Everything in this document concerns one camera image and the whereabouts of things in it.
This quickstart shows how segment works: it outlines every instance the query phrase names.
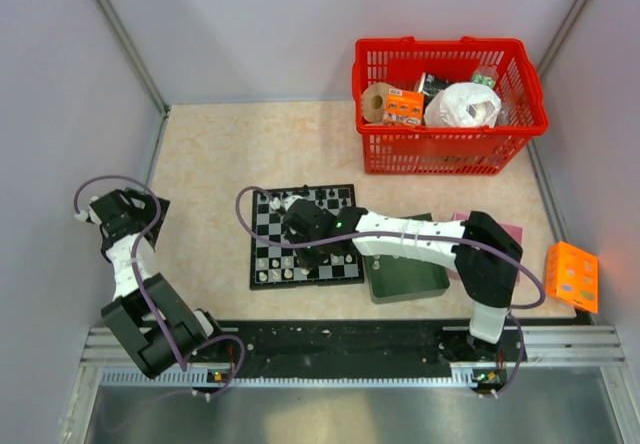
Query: pink box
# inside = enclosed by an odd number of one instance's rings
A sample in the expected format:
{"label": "pink box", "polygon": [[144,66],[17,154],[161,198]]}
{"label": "pink box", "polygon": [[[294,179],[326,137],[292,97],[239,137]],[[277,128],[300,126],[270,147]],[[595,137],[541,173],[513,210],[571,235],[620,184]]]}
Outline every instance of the pink box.
{"label": "pink box", "polygon": [[[451,218],[452,221],[464,221],[465,219],[469,218],[469,214],[466,214],[464,212],[456,212],[453,214],[453,217]],[[513,237],[513,239],[522,246],[522,233],[524,232],[522,230],[521,227],[518,226],[513,226],[511,224],[503,224],[503,223],[499,223],[502,228],[507,231],[507,233]],[[458,275],[457,272],[454,272],[450,269],[447,269],[447,276],[449,276],[449,279],[458,279],[460,280],[460,276]],[[520,273],[518,272],[518,275],[516,276],[516,283],[520,282]]]}

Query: gray floor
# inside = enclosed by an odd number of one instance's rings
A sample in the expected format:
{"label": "gray floor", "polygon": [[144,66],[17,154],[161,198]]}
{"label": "gray floor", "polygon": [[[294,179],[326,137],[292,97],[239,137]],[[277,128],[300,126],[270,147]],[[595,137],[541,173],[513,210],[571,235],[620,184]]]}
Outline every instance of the gray floor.
{"label": "gray floor", "polygon": [[464,389],[238,388],[209,404],[153,402],[166,392],[102,388],[87,443],[622,443],[598,370],[525,369],[498,401]]}

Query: chessboard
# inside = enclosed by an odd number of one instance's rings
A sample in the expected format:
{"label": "chessboard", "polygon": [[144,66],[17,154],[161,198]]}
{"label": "chessboard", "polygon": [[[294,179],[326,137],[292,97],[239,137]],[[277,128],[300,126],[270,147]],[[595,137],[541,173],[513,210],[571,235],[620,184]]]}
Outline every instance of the chessboard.
{"label": "chessboard", "polygon": [[[356,205],[353,184],[333,186],[303,186],[268,189],[273,197],[284,199],[300,195],[319,207],[338,214],[340,209]],[[289,242],[284,237],[280,214],[270,208],[266,195],[254,191],[252,229],[270,241]],[[327,256],[327,261],[314,269],[300,266],[293,249],[270,246],[251,240],[251,290],[287,289],[308,285],[360,284],[364,282],[363,261],[359,255]]]}

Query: white plastic bag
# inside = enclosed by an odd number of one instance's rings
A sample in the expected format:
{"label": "white plastic bag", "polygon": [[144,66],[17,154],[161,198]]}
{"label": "white plastic bag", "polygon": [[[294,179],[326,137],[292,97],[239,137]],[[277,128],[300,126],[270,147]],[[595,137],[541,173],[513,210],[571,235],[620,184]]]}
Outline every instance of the white plastic bag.
{"label": "white plastic bag", "polygon": [[424,111],[429,127],[493,127],[501,101],[490,87],[459,82],[440,91]]}

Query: green tray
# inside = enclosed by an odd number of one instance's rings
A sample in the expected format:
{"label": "green tray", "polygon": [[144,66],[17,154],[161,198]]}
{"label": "green tray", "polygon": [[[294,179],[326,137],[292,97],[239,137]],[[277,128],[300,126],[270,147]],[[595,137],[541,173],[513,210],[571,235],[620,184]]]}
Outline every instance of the green tray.
{"label": "green tray", "polygon": [[[430,221],[431,214],[409,219]],[[380,256],[380,268],[374,270],[375,260],[373,256],[364,258],[371,299],[376,304],[438,297],[449,289],[447,271],[442,266],[404,257]]]}

